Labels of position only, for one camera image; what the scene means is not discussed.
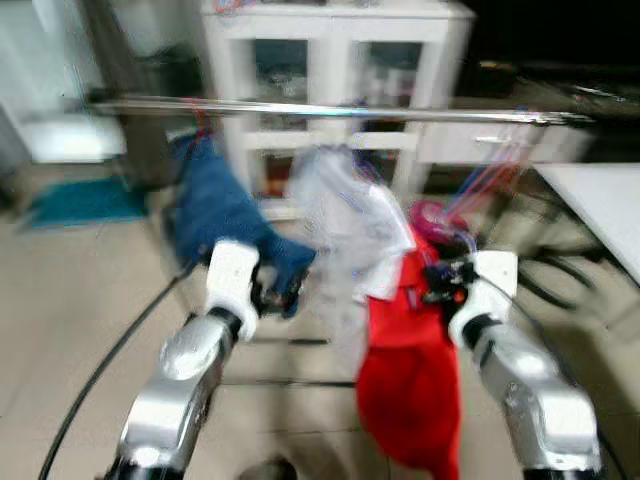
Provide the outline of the white glass door cabinet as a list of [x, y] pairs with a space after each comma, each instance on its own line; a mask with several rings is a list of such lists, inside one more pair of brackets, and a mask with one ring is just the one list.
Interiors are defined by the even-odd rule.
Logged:
[[[458, 0], [197, 0], [218, 100], [445, 108], [475, 15]], [[347, 145], [399, 200], [420, 187], [428, 124], [251, 113], [221, 120], [252, 196], [278, 198], [297, 148]]]

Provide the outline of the white framed glass door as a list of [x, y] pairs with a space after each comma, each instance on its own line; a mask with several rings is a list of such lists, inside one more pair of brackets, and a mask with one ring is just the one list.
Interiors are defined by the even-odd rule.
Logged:
[[0, 0], [0, 113], [29, 160], [101, 163], [111, 142], [83, 100], [95, 76], [69, 0]]

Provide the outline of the chrome black clothes rack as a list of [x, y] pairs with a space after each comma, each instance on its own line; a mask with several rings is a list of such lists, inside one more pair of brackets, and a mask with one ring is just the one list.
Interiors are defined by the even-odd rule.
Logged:
[[297, 102], [261, 102], [244, 100], [211, 100], [195, 97], [163, 97], [150, 95], [106, 95], [91, 99], [87, 105], [96, 113], [115, 116], [234, 116], [268, 114], [280, 116], [317, 116], [337, 119], [378, 119], [422, 123], [502, 123], [531, 125], [534, 128], [588, 128], [595, 116], [576, 111], [531, 110], [451, 110], [439, 108], [361, 108], [297, 104]]

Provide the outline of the grey curtain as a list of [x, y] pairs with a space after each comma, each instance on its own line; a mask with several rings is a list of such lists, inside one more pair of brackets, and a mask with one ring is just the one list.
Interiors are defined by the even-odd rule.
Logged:
[[[145, 93], [145, 74], [134, 58], [109, 0], [77, 0], [93, 60], [100, 70], [105, 95], [120, 99], [128, 93]], [[116, 114], [122, 128], [125, 152], [123, 172], [133, 186], [159, 189], [172, 186], [177, 168], [170, 155], [160, 116]]]

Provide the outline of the teal floor mat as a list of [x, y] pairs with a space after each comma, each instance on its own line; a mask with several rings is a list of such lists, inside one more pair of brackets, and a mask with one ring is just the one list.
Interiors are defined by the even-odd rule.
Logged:
[[73, 180], [44, 189], [29, 205], [26, 228], [49, 229], [146, 218], [145, 193], [119, 177]]

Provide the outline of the blue denim garment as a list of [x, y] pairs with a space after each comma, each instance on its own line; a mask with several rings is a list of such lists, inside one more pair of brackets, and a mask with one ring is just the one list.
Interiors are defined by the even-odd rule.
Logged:
[[210, 131], [174, 138], [172, 155], [177, 161], [177, 189], [166, 220], [180, 265], [206, 264], [219, 239], [234, 239], [255, 247], [269, 268], [303, 273], [305, 283], [317, 252], [271, 225], [218, 151]]

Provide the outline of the red garment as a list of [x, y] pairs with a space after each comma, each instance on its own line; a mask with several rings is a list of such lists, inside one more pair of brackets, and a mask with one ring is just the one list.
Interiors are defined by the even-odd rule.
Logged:
[[424, 238], [399, 259], [390, 300], [367, 301], [367, 351], [356, 402], [367, 433], [398, 465], [460, 480], [460, 367], [424, 269], [438, 259]]

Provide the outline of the white t-shirt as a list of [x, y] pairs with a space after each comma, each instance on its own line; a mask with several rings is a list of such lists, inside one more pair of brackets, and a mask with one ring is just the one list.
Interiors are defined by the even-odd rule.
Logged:
[[370, 303], [396, 297], [404, 256], [413, 251], [401, 202], [362, 177], [355, 151], [337, 145], [301, 148], [285, 196], [317, 253], [302, 310], [319, 317], [339, 371], [355, 378], [369, 349]]

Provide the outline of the pink vacuum cleaner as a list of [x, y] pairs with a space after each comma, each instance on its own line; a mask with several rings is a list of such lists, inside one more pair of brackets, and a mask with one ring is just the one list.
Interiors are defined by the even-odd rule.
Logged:
[[413, 202], [408, 209], [411, 228], [420, 237], [445, 252], [476, 250], [476, 241], [468, 224], [460, 215], [449, 212], [445, 205], [430, 200]]

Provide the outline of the dark robot foot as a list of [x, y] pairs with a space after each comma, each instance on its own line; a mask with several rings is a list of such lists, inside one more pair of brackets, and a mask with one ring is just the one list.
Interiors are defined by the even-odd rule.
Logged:
[[244, 468], [234, 480], [300, 480], [300, 475], [291, 461], [276, 457]]

